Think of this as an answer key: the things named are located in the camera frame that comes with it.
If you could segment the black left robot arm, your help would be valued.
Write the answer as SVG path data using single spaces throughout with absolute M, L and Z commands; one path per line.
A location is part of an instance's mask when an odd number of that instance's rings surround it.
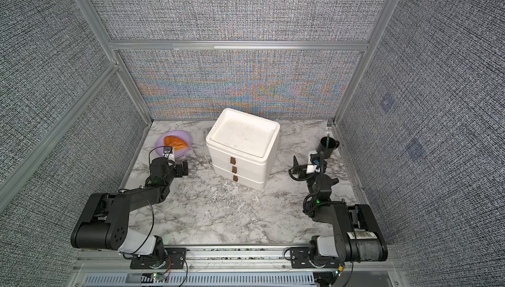
M 163 239 L 129 229 L 130 213 L 143 207 L 152 212 L 154 205 L 166 200 L 174 179 L 189 174 L 188 162 L 158 157 L 149 165 L 150 176 L 143 187 L 113 193 L 93 193 L 84 206 L 70 236 L 77 249 L 112 250 L 130 261 L 130 268 L 182 269 L 185 248 L 166 248 Z

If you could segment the white three-drawer storage unit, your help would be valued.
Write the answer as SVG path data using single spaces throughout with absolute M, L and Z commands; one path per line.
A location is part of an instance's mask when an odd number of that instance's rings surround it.
M 277 121 L 224 109 L 205 139 L 214 171 L 263 191 L 276 161 L 280 129 Z

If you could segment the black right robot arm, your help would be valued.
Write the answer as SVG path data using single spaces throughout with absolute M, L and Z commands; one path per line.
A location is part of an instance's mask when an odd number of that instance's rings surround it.
M 293 158 L 288 170 L 294 181 L 305 182 L 309 194 L 302 212 L 316 223 L 331 225 L 331 235 L 316 235 L 307 248 L 290 248 L 289 259 L 296 269 L 339 267 L 346 262 L 384 262 L 389 252 L 376 218 L 368 204 L 348 205 L 332 200 L 339 179 L 326 175 L 327 162 L 316 154 L 305 165 Z

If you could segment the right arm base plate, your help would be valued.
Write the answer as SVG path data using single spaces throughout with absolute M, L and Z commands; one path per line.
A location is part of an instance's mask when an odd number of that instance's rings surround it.
M 285 259 L 294 269 L 336 269 L 341 262 L 334 257 L 318 255 L 311 248 L 291 247 Z

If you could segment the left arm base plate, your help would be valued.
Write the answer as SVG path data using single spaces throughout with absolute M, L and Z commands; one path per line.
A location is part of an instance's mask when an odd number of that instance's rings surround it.
M 187 251 L 186 248 L 165 248 L 164 253 L 161 255 L 137 255 L 131 259 L 130 269 L 183 269 Z

